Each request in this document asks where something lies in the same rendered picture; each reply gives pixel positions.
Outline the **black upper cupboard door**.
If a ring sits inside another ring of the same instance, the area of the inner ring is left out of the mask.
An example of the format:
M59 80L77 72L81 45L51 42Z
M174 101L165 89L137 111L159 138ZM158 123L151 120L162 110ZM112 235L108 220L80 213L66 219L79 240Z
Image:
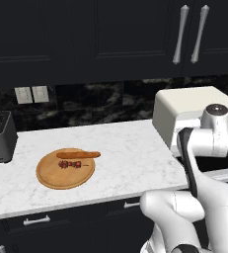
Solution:
M198 62L190 58L197 32L195 18L203 5L210 7L201 39ZM183 65L184 76L228 74L228 0L195 0L190 8L190 29Z
M0 88L75 81L68 0L0 0Z
M182 0L71 0L81 83L176 77Z

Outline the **round wooden cutting board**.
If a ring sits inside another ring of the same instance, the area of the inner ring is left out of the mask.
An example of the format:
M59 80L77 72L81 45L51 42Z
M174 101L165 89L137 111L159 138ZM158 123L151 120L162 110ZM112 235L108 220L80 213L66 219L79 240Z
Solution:
M55 190L72 189L88 181L95 172L96 158L61 159L56 157L56 153L58 152L76 152L76 151L84 151L84 150L79 148L61 148L46 154L40 160L37 166L38 180L46 187ZM58 162L61 160L68 160L72 162L81 161L83 166L78 169L72 167L61 169L58 166Z

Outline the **black toaster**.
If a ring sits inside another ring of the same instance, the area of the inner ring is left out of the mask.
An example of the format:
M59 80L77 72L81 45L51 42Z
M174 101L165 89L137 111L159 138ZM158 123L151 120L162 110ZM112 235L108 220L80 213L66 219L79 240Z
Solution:
M17 139L17 130L11 112L0 112L0 163L8 163L12 160Z

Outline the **red kebab skewer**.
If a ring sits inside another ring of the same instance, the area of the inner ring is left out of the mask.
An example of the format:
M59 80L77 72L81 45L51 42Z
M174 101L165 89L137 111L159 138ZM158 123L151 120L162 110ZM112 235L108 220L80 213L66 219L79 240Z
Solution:
M61 160L61 161L58 162L58 166L61 169L66 169L68 167L78 169L78 168L81 168L83 166L83 164L82 164L81 161L72 162L72 161L68 161L68 160Z

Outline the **brown baguette bread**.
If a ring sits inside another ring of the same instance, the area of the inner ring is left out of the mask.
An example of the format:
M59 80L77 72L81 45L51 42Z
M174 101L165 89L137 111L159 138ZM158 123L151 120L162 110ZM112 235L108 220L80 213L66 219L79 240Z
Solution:
M76 151L76 152L58 152L56 157L61 159L85 159L85 158L97 158L100 157L99 151Z

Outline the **white wall outlet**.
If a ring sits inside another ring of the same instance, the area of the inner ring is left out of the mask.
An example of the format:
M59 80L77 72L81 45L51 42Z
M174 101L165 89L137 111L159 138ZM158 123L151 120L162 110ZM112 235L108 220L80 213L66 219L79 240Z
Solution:
M31 104L33 102L31 89L29 87L18 87L15 89L19 104Z
M46 103L49 101L48 91L46 86L34 86L33 95L36 103Z

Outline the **black drawer front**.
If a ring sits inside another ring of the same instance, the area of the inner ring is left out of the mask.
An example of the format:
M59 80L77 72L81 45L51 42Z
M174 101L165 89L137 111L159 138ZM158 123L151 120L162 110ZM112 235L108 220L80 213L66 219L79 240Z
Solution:
M139 201L140 201L140 198L135 197L135 198L121 199L121 200L108 202L107 203L107 215L116 215L116 214L127 213L128 211L136 211L139 209L139 207L124 209L123 205L124 205L124 202L139 203Z
M50 217L50 222L32 224L24 226L23 221L28 219L39 219L46 215ZM62 224L80 224L89 220L87 207L76 207L55 211L44 211L39 213L26 214L16 217L5 218L3 221L8 225L9 232L26 231L30 229L55 227Z

